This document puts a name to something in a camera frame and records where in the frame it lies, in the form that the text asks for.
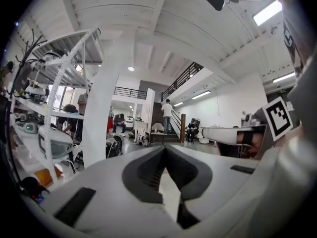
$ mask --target person sitting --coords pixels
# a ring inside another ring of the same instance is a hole
[[[63,108],[64,111],[69,113],[77,113],[77,109],[72,104],[67,104]],[[64,132],[67,132],[70,130],[70,136],[73,138],[75,136],[76,132],[76,126],[77,126],[77,119],[75,118],[66,118],[66,117],[58,117],[57,118],[57,128],[62,130],[64,122],[68,122],[68,126],[63,130]]]
[[[193,142],[195,135],[198,134],[199,130],[199,121],[195,118],[192,118],[192,121],[187,126],[187,141]]]
[[[121,136],[125,137],[125,123],[124,123],[124,114],[117,114],[113,118],[113,136],[116,136],[116,128],[117,126],[122,127]]]

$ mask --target white table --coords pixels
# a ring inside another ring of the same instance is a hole
[[[134,143],[137,142],[137,136],[138,136],[138,131],[139,132],[143,132],[143,131],[147,131],[148,128],[148,123],[147,122],[143,122],[143,121],[135,121],[134,122],[134,129],[135,129],[135,138],[134,138]]]

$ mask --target cable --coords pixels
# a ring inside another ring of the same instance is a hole
[[[13,152],[12,152],[12,147],[11,147],[11,141],[10,141],[10,115],[11,115],[11,99],[12,99],[12,95],[14,93],[14,86],[15,86],[15,83],[18,79],[18,76],[22,70],[22,68],[24,67],[25,65],[25,62],[27,60],[27,58],[29,57],[29,55],[31,54],[31,52],[33,51],[33,49],[37,46],[38,44],[38,41],[42,38],[43,35],[41,35],[35,43],[33,43],[33,45],[29,48],[29,50],[27,50],[27,47],[28,47],[28,43],[26,43],[26,52],[22,58],[22,60],[20,61],[17,56],[16,59],[20,62],[19,64],[19,68],[18,68],[18,71],[14,77],[14,80],[13,80],[13,83],[12,83],[12,88],[11,88],[11,91],[9,92],[9,98],[6,102],[6,105],[5,105],[5,110],[4,110],[4,113],[5,113],[5,138],[6,138],[6,145],[7,145],[7,149],[8,149],[8,152],[9,152],[9,156],[11,158],[11,161],[12,161],[12,166],[13,166],[13,170],[16,174],[16,177],[17,177],[17,180],[18,180],[18,183],[21,183],[21,178],[20,178],[20,175],[18,173],[18,170],[16,168],[16,165],[15,165],[15,162],[14,162],[14,158],[13,158]]]
[[[217,88],[216,88],[216,96],[217,96],[218,115],[220,115],[220,112],[219,112],[219,102],[218,102],[218,89],[217,89]]]

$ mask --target gray panel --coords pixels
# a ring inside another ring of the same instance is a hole
[[[97,192],[75,224],[77,230],[98,237],[136,238],[161,237],[179,231],[181,228],[162,204],[140,202],[122,182],[122,171],[128,163],[157,148],[97,162],[52,192],[41,206],[54,214],[79,188],[86,186]]]
[[[245,238],[247,237],[248,227],[250,219],[254,213],[254,210],[259,204],[259,199],[265,192],[267,186],[271,182],[272,170],[278,156],[280,148],[273,148],[268,150],[262,160],[257,165],[257,168],[245,182],[245,184],[238,190],[235,195],[227,200],[217,211],[210,213],[200,223],[183,231],[182,233],[175,234],[170,237],[233,237],[233,238]],[[211,206],[213,198],[206,197],[204,200],[204,206],[208,209]]]
[[[229,158],[190,150],[181,146],[175,149],[207,164],[212,170],[212,180],[204,194],[186,201],[187,210],[199,220],[204,220],[227,203],[248,181],[251,175],[231,170],[234,165],[255,168],[259,161]]]

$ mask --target black stair railing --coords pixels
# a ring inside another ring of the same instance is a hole
[[[192,62],[186,70],[174,81],[173,84],[170,85],[170,87],[167,88],[166,91],[162,92],[161,94],[161,102],[169,95],[171,95],[176,89],[181,87],[186,81],[188,81],[190,78],[192,78],[195,74],[197,74],[203,66],[196,62]]]
[[[116,87],[114,89],[113,94],[131,97],[131,98],[142,99],[142,100],[146,100],[146,98],[147,98],[147,92],[145,92],[145,91],[129,89],[129,88],[124,88],[124,87]]]

